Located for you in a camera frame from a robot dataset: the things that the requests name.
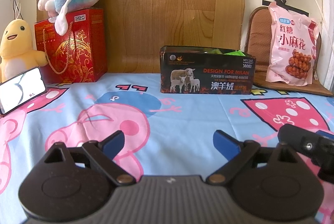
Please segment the bright green snack packet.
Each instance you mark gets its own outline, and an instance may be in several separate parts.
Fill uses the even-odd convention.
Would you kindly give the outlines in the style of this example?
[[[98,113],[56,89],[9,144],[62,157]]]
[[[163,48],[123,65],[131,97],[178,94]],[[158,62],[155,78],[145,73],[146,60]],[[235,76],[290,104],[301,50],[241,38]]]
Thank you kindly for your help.
[[[210,49],[207,51],[208,54],[218,54],[218,55],[229,55],[229,56],[240,56],[245,57],[246,55],[241,51],[223,52],[221,49]]]

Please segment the yellow plush duck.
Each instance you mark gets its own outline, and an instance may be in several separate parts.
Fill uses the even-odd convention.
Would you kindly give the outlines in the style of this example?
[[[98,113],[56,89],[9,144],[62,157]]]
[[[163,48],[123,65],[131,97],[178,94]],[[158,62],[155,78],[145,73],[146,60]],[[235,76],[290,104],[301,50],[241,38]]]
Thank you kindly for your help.
[[[11,21],[1,40],[1,82],[47,64],[45,52],[33,48],[29,24],[22,19]]]

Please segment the red gift bag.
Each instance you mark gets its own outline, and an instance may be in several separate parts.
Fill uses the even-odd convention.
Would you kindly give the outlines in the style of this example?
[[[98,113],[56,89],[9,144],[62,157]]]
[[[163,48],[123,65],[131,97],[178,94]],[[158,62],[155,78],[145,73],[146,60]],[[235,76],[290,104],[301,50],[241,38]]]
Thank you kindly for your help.
[[[90,83],[107,72],[104,11],[89,8],[66,15],[68,31],[60,36],[54,23],[42,20],[34,24],[37,50],[45,52],[49,62],[41,68],[44,82]]]

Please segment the white smartphone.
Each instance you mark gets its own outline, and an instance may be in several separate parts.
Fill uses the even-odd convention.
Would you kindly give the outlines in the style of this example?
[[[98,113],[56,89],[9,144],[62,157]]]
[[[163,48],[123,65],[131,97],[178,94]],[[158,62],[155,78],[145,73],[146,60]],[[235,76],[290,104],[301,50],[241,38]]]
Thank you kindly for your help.
[[[7,115],[45,92],[39,67],[18,74],[1,83],[1,115]]]

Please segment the pink fried-dough snack bag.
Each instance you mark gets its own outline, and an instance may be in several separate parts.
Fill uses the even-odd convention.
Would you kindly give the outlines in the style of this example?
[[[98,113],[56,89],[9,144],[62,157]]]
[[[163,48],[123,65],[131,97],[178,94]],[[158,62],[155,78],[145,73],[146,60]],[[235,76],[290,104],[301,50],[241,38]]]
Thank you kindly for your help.
[[[319,36],[317,23],[275,2],[270,3],[268,10],[272,39],[266,81],[299,87],[312,84]]]

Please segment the black sheep-print box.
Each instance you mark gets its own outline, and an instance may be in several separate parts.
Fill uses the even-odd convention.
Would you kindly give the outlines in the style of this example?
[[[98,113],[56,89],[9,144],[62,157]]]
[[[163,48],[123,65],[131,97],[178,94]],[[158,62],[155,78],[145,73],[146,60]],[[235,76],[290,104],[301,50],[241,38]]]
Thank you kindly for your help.
[[[160,91],[183,94],[249,94],[253,87],[256,58],[244,52],[245,57],[208,54],[210,49],[215,48],[162,47]]]

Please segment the cartoon pig bed sheet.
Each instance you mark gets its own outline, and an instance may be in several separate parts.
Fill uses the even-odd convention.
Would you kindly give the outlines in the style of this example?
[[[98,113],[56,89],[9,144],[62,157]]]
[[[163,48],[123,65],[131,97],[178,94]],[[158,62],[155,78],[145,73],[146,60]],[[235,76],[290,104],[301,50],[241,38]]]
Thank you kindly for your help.
[[[206,177],[225,163],[213,146],[216,130],[274,147],[284,124],[332,134],[333,98],[258,87],[248,95],[164,94],[158,74],[50,85],[1,118],[1,223],[25,221],[19,186],[55,142],[77,147],[121,130],[115,161],[135,178]]]

